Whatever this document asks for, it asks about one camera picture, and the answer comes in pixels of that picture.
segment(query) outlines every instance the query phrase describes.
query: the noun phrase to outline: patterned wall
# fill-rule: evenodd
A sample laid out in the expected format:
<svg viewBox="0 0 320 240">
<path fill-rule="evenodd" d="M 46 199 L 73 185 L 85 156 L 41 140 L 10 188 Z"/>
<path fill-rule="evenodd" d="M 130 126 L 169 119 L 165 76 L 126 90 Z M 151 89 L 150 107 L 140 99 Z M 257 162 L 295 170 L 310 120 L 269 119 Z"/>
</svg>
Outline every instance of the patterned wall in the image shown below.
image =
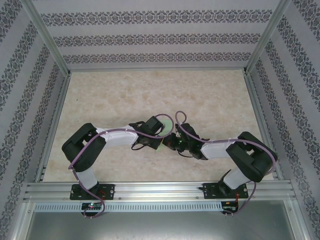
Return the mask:
<svg viewBox="0 0 320 240">
<path fill-rule="evenodd" d="M 251 73 L 311 239 L 320 239 L 319 17 L 319 2 L 292 1 Z"/>
<path fill-rule="evenodd" d="M 244 67 L 279 0 L 35 0 L 71 70 Z"/>
<path fill-rule="evenodd" d="M 64 77 L 18 0 L 0 3 L 0 240 L 33 182 Z"/>
</svg>

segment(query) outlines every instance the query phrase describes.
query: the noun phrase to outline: enclosure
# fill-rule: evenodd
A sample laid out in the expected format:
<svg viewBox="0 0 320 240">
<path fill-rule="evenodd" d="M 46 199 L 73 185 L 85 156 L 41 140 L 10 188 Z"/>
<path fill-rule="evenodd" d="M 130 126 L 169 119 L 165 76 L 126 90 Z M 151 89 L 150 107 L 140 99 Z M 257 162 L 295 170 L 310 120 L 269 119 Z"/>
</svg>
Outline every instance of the enclosure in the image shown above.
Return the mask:
<svg viewBox="0 0 320 240">
<path fill-rule="evenodd" d="M 318 4 L 2 0 L 0 239 L 320 239 Z M 201 138 L 248 131 L 276 153 L 247 208 L 223 216 L 234 199 L 199 189 L 231 158 L 116 146 L 93 165 L 113 200 L 84 219 L 64 142 L 179 110 Z"/>
</svg>

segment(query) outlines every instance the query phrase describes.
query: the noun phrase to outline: green object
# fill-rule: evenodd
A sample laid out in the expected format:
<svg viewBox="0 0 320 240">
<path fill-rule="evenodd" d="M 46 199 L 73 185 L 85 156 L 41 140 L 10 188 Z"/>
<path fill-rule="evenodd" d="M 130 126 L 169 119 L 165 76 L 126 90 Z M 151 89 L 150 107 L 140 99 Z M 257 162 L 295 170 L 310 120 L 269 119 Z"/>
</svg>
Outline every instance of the green object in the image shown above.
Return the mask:
<svg viewBox="0 0 320 240">
<path fill-rule="evenodd" d="M 172 128 L 172 121 L 169 119 L 164 119 L 164 120 L 160 119 L 160 122 L 164 124 L 164 129 L 162 132 L 159 133 L 159 136 L 164 136 L 170 132 L 170 130 Z M 160 144 L 159 147 L 157 148 L 157 150 L 155 150 L 155 152 L 158 152 L 163 147 L 164 147 L 164 145 Z"/>
</svg>

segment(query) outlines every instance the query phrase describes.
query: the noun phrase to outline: mounting plate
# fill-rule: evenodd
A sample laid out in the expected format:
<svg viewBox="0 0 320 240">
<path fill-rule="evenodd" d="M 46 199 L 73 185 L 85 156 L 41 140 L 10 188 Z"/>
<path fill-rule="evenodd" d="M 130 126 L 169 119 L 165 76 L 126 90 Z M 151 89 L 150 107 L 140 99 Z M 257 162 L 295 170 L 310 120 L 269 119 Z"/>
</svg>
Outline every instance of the mounting plate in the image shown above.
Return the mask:
<svg viewBox="0 0 320 240">
<path fill-rule="evenodd" d="M 203 183 L 202 187 L 205 189 L 203 191 L 204 199 L 236 199 L 236 193 L 238 193 L 239 199 L 247 199 L 249 197 L 246 184 L 240 185 L 237 189 L 230 190 L 228 196 L 219 194 L 219 184 L 217 182 Z"/>
<path fill-rule="evenodd" d="M 114 184 L 99 183 L 95 193 L 102 200 L 113 200 L 115 195 Z M 95 197 L 88 194 L 79 184 L 73 184 L 70 192 L 70 200 L 97 200 Z"/>
</svg>

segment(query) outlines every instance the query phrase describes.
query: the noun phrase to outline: beige marble floor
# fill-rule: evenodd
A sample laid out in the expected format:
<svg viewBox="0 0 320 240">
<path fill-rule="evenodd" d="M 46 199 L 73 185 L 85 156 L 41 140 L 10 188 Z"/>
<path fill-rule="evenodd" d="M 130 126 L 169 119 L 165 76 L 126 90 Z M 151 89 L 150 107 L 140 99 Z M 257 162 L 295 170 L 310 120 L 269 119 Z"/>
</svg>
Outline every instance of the beige marble floor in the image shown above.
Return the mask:
<svg viewBox="0 0 320 240">
<path fill-rule="evenodd" d="M 260 137 L 241 70 L 119 71 L 73 73 L 44 181 L 75 181 L 61 146 L 84 123 L 123 127 L 184 111 L 201 138 L 228 139 L 249 131 Z M 93 169 L 99 181 L 215 181 L 236 165 L 230 158 L 197 160 L 163 147 L 101 152 Z"/>
</svg>

